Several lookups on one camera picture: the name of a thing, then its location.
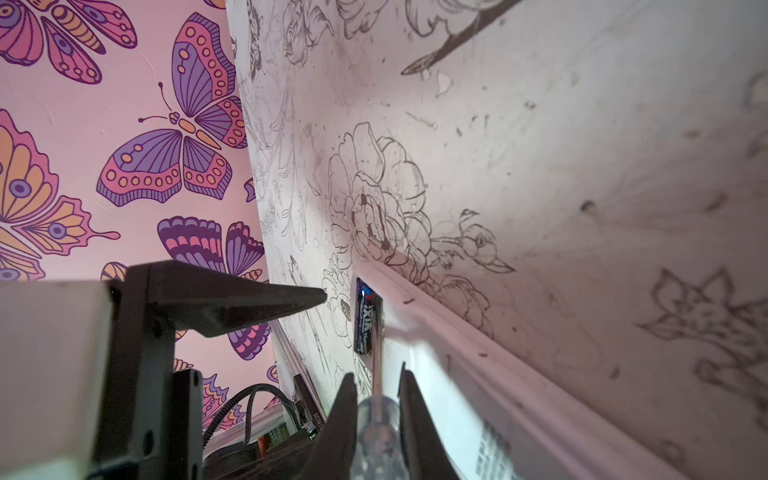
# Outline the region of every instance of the dirty white surface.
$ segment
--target dirty white surface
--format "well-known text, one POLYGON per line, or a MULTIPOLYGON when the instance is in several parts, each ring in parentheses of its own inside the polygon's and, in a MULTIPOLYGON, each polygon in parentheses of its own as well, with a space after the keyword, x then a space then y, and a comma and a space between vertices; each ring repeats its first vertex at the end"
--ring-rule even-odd
POLYGON ((691 478, 762 478, 768 3, 227 7, 270 277, 329 294, 283 321, 326 409, 378 260, 691 478))

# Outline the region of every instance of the pink wall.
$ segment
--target pink wall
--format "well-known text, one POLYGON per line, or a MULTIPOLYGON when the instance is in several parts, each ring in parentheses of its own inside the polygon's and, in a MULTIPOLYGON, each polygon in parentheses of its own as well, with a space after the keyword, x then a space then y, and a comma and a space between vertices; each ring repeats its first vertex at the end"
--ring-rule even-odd
MULTIPOLYGON (((169 258, 267 279, 219 7, 0 0, 0 280, 95 280, 169 258)), ((207 379, 207 419, 269 381, 266 326, 178 337, 177 366, 207 379)))

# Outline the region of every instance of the clear plastic handle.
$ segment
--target clear plastic handle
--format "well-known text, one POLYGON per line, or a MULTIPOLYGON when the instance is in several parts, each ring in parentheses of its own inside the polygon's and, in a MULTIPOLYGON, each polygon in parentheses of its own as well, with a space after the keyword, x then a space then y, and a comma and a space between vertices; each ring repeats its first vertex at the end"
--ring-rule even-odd
POLYGON ((400 444, 400 407, 385 396, 357 408, 357 444, 349 480, 410 480, 400 444))

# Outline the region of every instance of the dark blue package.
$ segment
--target dark blue package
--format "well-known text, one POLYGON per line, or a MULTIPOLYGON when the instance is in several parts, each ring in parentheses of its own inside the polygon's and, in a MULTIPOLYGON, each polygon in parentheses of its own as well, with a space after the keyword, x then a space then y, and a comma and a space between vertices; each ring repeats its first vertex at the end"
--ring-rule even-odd
POLYGON ((381 297, 366 285, 361 279, 357 279, 357 336, 355 337, 355 351, 360 355, 371 353, 371 335, 373 327, 379 322, 379 309, 381 297))

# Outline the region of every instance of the black cable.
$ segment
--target black cable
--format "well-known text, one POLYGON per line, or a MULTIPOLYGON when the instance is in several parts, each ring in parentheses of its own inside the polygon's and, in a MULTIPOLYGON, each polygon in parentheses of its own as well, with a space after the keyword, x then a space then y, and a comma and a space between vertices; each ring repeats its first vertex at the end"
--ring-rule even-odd
POLYGON ((251 385, 240 390, 234 397, 232 397, 219 409, 217 414, 214 416, 214 420, 210 423, 210 425, 208 425, 208 428, 205 429, 205 433, 203 434, 203 448, 205 448, 205 445, 207 445, 208 441, 210 441, 210 438, 214 436, 214 432, 217 428, 219 428, 219 424, 224 420, 224 417, 227 416, 227 413, 229 413, 231 409, 235 408, 235 405, 240 403, 242 399, 253 392, 269 392, 272 395, 275 395, 286 407, 288 416, 290 417, 291 422, 293 422, 293 426, 296 427, 297 431, 301 430, 299 419, 296 417, 296 405, 288 400, 283 392, 281 392, 277 387, 266 383, 257 383, 256 385, 251 385))
POLYGON ((248 408, 245 411, 245 439, 243 440, 244 445, 248 445, 248 442, 250 442, 250 416, 253 412, 253 399, 256 398, 256 390, 253 390, 250 393, 250 397, 248 397, 248 408))

